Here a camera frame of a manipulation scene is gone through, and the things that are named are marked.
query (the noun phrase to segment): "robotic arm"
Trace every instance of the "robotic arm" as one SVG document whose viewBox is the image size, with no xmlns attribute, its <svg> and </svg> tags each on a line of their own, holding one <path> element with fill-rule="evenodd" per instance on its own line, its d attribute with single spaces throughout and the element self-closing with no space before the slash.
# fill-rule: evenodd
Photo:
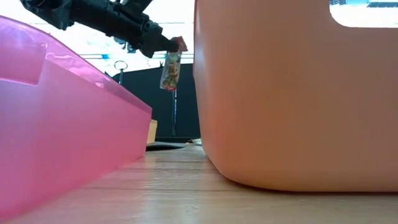
<svg viewBox="0 0 398 224">
<path fill-rule="evenodd" d="M 156 51 L 178 51 L 178 43 L 162 35 L 163 28 L 142 13 L 152 0 L 21 0 L 30 12 L 66 30 L 75 22 L 117 37 L 152 58 Z"/>
</svg>

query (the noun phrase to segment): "snack bag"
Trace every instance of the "snack bag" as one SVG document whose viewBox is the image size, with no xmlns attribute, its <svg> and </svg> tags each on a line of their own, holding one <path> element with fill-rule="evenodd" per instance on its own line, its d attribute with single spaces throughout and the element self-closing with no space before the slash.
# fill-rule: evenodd
<svg viewBox="0 0 398 224">
<path fill-rule="evenodd" d="M 160 79 L 160 88 L 168 91 L 177 89 L 178 79 L 180 78 L 182 52 L 188 51 L 187 45 L 182 37 L 173 37 L 171 40 L 176 41 L 180 48 L 178 52 L 166 53 L 162 78 Z"/>
</svg>

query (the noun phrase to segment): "black backdrop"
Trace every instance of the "black backdrop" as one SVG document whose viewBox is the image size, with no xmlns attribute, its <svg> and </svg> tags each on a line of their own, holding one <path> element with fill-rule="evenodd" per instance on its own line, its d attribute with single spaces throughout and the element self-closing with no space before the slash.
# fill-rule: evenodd
<svg viewBox="0 0 398 224">
<path fill-rule="evenodd" d="M 173 134 L 173 94 L 159 88 L 162 68 L 124 72 L 123 86 L 152 107 L 157 120 L 156 141 L 186 142 L 200 138 L 193 65 L 181 65 L 177 88 L 177 119 Z M 117 82 L 119 75 L 113 77 Z"/>
</svg>

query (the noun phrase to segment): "pink plastic bin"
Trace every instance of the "pink plastic bin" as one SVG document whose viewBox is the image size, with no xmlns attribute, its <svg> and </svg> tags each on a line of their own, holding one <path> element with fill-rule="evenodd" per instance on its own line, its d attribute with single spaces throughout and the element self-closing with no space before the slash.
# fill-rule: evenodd
<svg viewBox="0 0 398 224">
<path fill-rule="evenodd" d="M 151 108 L 68 47 L 0 16 L 0 222 L 145 153 Z"/>
</svg>

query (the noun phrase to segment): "wooden floor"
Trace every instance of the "wooden floor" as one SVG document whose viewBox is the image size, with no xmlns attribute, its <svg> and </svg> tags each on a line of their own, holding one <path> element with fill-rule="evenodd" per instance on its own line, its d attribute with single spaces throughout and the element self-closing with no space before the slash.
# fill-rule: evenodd
<svg viewBox="0 0 398 224">
<path fill-rule="evenodd" d="M 11 222 L 398 223 L 396 195 L 309 195 L 255 190 L 217 173 L 202 149 L 148 152 L 139 162 Z"/>
</svg>

